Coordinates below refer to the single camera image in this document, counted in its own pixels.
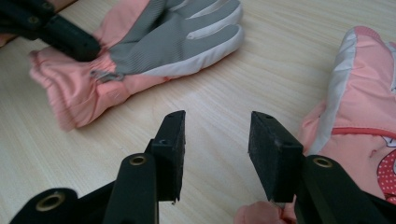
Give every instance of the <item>wood grain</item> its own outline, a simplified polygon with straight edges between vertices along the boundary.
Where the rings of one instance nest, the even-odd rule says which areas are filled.
[[[80,0],[62,14],[86,31],[115,0]],[[0,49],[0,223],[37,193],[79,196],[114,180],[121,160],[144,151],[163,117],[186,110],[181,201],[161,203],[161,223],[232,223],[239,206],[265,200],[248,158],[253,110],[293,134],[325,96],[345,32],[355,25],[396,40],[393,0],[242,0],[243,46],[199,74],[140,92],[91,125],[62,132],[46,93],[29,78],[27,54],[45,45],[18,38]]]

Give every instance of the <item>light wood surface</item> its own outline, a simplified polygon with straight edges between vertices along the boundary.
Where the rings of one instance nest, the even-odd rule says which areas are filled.
[[[80,0],[62,14],[91,32],[116,1]],[[45,91],[28,75],[40,41],[0,49],[0,223],[37,193],[85,195],[114,180],[120,162],[143,152],[163,117],[186,110],[181,201],[160,204],[161,223],[232,223],[237,208],[265,200],[248,157],[250,113],[276,117],[297,134],[326,92],[345,32],[355,25],[396,41],[393,0],[242,0],[243,46],[199,74],[140,92],[91,125],[62,132]]]

